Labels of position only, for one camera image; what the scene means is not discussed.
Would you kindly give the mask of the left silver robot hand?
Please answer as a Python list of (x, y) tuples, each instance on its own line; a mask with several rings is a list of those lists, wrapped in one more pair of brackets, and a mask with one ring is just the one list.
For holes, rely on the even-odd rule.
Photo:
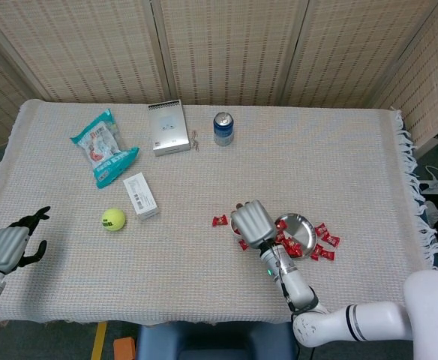
[(8, 275), (18, 267), (39, 262), (46, 253), (47, 241), (40, 242), (33, 255), (26, 256), (26, 247), (40, 221), (50, 218), (50, 206), (40, 208), (35, 214), (22, 217), (9, 226), (0, 229), (0, 273)]

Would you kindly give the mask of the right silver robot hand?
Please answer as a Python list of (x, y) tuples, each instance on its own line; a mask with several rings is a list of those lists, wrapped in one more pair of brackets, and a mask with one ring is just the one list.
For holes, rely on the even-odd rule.
[(257, 199), (237, 208), (231, 213), (231, 218), (241, 238), (251, 248), (259, 249), (277, 235), (275, 222)]

